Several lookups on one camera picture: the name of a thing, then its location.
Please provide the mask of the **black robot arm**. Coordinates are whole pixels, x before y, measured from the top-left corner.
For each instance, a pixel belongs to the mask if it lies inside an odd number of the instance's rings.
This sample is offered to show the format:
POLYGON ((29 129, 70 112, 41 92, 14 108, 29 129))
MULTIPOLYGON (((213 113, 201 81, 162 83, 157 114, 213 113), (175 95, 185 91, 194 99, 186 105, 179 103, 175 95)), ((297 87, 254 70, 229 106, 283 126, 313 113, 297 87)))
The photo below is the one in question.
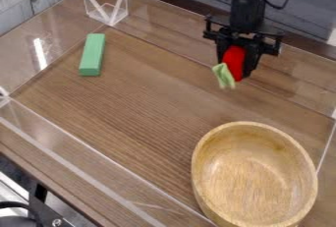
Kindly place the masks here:
POLYGON ((289 0, 230 0, 227 17, 206 15, 203 38, 215 46, 217 63, 235 82, 246 79, 263 55, 278 56, 283 32, 265 24, 265 10, 282 10, 289 0))

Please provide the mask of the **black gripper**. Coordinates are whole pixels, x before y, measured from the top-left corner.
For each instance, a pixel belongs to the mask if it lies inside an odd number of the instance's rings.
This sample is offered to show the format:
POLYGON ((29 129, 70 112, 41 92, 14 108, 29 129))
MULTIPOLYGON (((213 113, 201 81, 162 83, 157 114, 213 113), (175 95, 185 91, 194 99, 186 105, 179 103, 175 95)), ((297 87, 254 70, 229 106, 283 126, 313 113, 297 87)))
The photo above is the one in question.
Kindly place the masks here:
POLYGON ((221 63, 223 52, 230 45, 257 47, 257 49, 247 48, 245 53, 242 78, 247 78, 257 68, 261 55, 279 54, 283 32, 265 24, 249 31, 234 29, 229 25, 229 17, 223 15, 206 15, 205 22, 203 38, 214 42, 217 63, 221 63))

